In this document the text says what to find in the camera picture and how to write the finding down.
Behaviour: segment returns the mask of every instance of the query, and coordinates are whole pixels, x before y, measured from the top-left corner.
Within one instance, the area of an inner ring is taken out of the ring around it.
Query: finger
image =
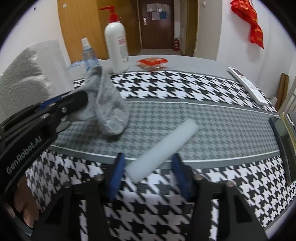
[[[4,207],[6,208],[8,214],[12,217],[15,218],[15,213],[13,211],[13,209],[11,208],[11,206],[9,206],[6,202],[4,203]]]
[[[15,192],[13,203],[15,205],[16,210],[20,213],[23,210],[24,205],[26,204],[26,200],[24,200],[24,193],[22,189],[18,188]]]
[[[39,218],[38,209],[30,204],[25,205],[23,209],[23,217],[25,223],[32,228],[34,221]]]
[[[17,187],[22,186],[22,185],[26,185],[27,186],[27,178],[26,178],[26,175],[23,175],[21,177],[21,179],[17,183]]]

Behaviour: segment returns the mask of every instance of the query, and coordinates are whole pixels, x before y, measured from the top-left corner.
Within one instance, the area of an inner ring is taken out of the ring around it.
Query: brown door
[[[153,20],[147,11],[147,4],[162,3],[170,6],[170,11],[161,14],[166,19]],[[174,3],[173,0],[139,0],[142,35],[142,49],[172,49],[174,42]]]

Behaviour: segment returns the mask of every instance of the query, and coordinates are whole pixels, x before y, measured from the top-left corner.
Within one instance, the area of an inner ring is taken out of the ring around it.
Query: white foam stick
[[[135,183],[140,182],[154,169],[176,153],[198,131],[199,127],[193,119],[187,119],[176,130],[167,135],[141,157],[126,167],[126,173]]]

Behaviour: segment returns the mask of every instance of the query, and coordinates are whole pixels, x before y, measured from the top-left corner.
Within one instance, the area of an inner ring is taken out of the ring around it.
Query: blue spray bottle
[[[87,38],[81,39],[81,42],[83,46],[82,55],[83,55],[84,65],[85,65],[86,71],[88,71],[92,66],[99,65],[99,62]]]

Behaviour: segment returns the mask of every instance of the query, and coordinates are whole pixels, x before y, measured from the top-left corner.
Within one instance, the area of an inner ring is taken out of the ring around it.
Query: white spray nozzle
[[[89,41],[87,38],[81,39],[81,42],[82,42],[83,50],[87,50],[91,48],[91,45],[89,44]]]

